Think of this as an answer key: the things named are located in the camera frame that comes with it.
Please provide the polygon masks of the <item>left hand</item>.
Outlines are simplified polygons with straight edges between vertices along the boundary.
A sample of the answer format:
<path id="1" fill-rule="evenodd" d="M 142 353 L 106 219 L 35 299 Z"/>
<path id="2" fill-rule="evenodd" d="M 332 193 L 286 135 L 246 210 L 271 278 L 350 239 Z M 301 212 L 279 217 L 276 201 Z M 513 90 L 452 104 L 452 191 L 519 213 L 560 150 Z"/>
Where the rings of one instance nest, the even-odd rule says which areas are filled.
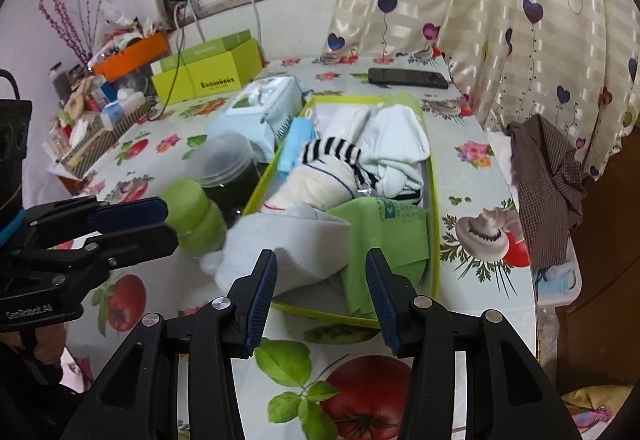
<path id="1" fill-rule="evenodd" d="M 16 352 L 49 384 L 62 380 L 61 358 L 66 344 L 62 323 L 1 334 L 1 343 Z"/>

